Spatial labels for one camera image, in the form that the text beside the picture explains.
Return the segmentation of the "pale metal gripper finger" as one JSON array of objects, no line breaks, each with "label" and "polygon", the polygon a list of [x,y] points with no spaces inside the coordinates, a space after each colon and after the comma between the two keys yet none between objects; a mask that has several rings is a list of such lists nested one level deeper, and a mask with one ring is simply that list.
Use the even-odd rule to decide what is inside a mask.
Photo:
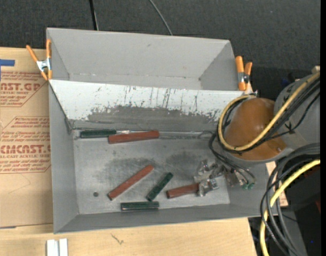
[{"label": "pale metal gripper finger", "polygon": [[198,177],[215,177],[219,173],[219,166],[217,163],[208,164],[208,161],[201,161],[197,167]]},{"label": "pale metal gripper finger", "polygon": [[218,182],[216,179],[204,179],[198,183],[197,196],[203,197],[208,192],[216,190],[219,188]]}]

